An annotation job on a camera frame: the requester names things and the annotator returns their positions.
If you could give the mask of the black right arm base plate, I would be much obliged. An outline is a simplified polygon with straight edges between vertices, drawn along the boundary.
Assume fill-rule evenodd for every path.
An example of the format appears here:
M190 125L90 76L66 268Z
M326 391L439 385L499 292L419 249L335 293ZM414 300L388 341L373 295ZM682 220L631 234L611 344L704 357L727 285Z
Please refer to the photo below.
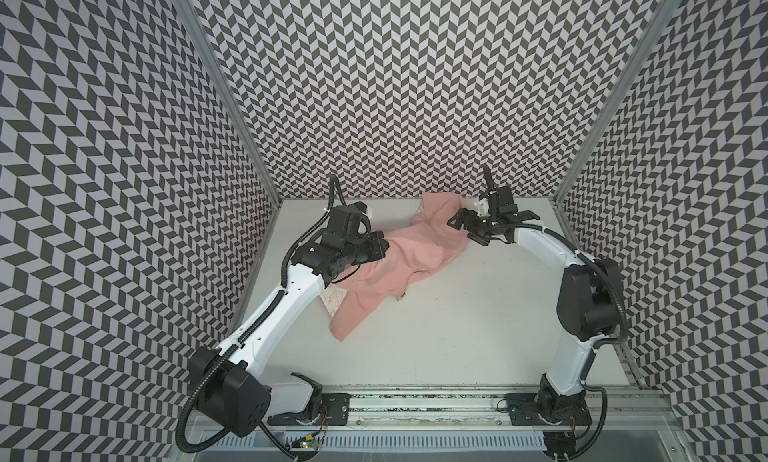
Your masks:
M507 393L499 410L505 413L512 426L541 426L555 428L587 427L592 416L585 401L578 401L565 409L558 409L545 415L546 409L533 393Z

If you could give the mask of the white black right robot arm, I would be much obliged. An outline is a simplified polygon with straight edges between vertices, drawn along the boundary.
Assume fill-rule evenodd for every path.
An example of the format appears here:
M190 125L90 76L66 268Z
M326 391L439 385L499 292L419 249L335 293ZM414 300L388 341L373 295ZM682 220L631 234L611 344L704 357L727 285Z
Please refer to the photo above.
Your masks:
M563 333L554 361L536 394L510 395L507 406L514 425L587 424L586 381L598 351L624 343L628 335L621 267L581 251L537 219L530 211L499 218L462 208L447 225L483 246L517 244L560 278L556 315Z

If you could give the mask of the pink Snoopy zip jacket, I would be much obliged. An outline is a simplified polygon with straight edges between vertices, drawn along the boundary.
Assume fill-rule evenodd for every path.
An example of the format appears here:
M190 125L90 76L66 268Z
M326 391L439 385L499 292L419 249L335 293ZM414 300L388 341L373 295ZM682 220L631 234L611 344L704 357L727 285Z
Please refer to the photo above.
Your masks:
M410 225L385 233L389 248L383 259L350 268L334 281L331 287L344 296L331 317L333 337L345 340L385 299L404 297L411 284L457 259L469 239L465 231L447 222L465 207L456 193L425 193Z

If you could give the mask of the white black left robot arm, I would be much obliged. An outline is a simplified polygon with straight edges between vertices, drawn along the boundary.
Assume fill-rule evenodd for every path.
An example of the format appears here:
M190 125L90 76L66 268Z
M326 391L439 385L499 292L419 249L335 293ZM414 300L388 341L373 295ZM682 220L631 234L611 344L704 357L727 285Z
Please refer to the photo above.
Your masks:
M258 309L213 349L189 360L190 408L244 437L267 419L310 424L320 414L322 385L292 372L280 382L259 378L272 353L304 309L348 267L382 260L389 248L381 231L338 238L328 233L283 261L281 281Z

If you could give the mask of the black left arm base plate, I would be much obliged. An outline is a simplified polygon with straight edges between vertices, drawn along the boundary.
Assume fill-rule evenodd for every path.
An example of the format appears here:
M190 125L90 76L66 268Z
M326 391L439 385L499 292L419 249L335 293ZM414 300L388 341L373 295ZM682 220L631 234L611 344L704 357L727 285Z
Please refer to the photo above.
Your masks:
M321 398L312 402L301 413L283 413L267 418L270 426L315 427L321 423L328 426L346 426L349 419L351 395L349 393L322 393Z

